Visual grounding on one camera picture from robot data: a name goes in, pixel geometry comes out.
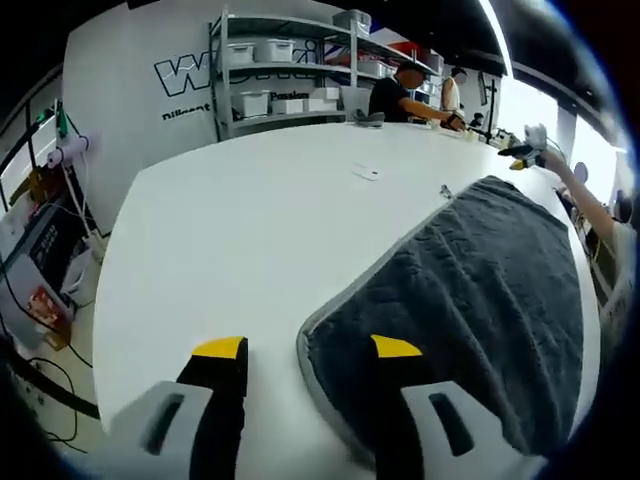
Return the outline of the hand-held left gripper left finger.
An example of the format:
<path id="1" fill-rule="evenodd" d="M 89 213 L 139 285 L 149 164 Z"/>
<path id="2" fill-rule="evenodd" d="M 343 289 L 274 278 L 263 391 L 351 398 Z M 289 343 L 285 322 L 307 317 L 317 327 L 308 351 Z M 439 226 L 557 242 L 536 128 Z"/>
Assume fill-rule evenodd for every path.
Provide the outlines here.
<path id="1" fill-rule="evenodd" d="M 114 416 L 107 477 L 233 479 L 247 389 L 247 338 L 199 345 L 176 380 L 156 383 Z"/>

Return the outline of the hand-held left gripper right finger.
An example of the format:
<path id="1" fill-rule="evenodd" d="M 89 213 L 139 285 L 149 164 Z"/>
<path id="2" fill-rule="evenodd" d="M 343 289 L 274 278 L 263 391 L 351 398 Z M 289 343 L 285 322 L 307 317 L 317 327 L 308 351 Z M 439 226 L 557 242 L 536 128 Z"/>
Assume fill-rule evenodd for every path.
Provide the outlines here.
<path id="1" fill-rule="evenodd" d="M 453 381 L 433 381 L 425 355 L 373 334 L 378 479 L 532 479 L 545 459 L 504 438 L 502 423 Z"/>

